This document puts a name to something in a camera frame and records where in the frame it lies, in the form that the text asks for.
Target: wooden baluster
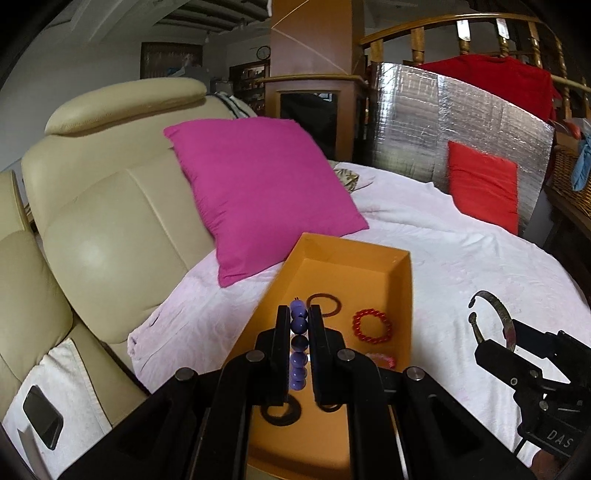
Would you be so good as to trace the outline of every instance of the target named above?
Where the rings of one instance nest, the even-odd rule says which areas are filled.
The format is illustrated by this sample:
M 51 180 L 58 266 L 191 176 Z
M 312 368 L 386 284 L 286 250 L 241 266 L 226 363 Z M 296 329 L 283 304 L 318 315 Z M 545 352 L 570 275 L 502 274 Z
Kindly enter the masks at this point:
M 425 28 L 413 28 L 410 31 L 410 46 L 413 50 L 413 64 L 425 63 Z
M 384 61 L 384 39 L 380 38 L 369 46 L 369 61 L 380 63 Z
M 531 47 L 534 50 L 533 61 L 536 67 L 542 67 L 542 55 L 540 54 L 540 36 L 538 35 L 538 27 L 535 22 L 527 22 L 530 28 Z
M 587 86 L 587 80 L 585 77 L 581 80 L 581 83 Z M 583 102 L 585 104 L 585 118 L 591 120 L 591 107 L 589 106 L 589 94 L 583 91 Z
M 499 48 L 501 49 L 501 57 L 509 56 L 509 29 L 504 18 L 496 19 L 496 29 L 499 32 Z
M 560 64 L 560 74 L 562 78 L 568 78 L 566 73 L 566 62 L 562 51 L 562 42 L 556 37 L 556 47 L 558 48 L 558 63 Z M 570 89 L 565 85 L 562 89 L 562 109 L 564 118 L 572 118 L 573 111 L 570 109 Z
M 468 55 L 470 53 L 470 24 L 468 20 L 458 20 L 457 37 L 460 44 L 460 55 Z

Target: white towel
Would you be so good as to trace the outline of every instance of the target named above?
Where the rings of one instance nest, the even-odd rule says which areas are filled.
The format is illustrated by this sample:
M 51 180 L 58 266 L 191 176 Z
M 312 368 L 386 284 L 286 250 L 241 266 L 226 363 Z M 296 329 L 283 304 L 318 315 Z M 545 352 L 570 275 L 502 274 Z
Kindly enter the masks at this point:
M 53 451 L 39 438 L 22 409 L 33 385 L 41 389 L 64 418 L 64 426 Z M 71 339 L 52 348 L 32 368 L 8 408 L 2 425 L 18 453 L 40 480 L 58 478 L 111 430 Z

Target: red bead bracelet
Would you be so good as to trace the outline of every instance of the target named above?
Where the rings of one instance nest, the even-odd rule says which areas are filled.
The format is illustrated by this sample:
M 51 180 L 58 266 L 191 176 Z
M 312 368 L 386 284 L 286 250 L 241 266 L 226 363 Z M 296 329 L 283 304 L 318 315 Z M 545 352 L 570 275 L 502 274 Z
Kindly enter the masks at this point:
M 386 335 L 381 337 L 370 337 L 361 333 L 361 318 L 366 315 L 373 315 L 380 319 L 380 321 L 386 326 Z M 360 310 L 353 316 L 353 332 L 355 336 L 362 342 L 368 343 L 385 343 L 392 339 L 392 322 L 386 318 L 386 314 L 375 309 Z

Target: patterned pillow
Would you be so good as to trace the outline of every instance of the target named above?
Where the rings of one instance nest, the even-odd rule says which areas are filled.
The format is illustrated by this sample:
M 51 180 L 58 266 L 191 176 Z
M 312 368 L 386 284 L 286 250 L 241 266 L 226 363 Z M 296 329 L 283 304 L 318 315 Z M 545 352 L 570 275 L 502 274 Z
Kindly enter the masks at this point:
M 357 189 L 359 174 L 347 168 L 333 168 L 333 172 L 343 184 L 347 192 L 352 193 Z

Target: recliner headrest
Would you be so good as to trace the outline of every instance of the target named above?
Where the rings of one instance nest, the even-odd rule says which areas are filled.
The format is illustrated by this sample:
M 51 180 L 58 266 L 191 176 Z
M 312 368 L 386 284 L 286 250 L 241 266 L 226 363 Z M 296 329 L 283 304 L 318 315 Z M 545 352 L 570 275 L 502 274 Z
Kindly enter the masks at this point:
M 59 107 L 45 127 L 46 135 L 83 132 L 137 115 L 195 103 L 205 85 L 190 78 L 154 78 L 117 83 L 84 93 Z

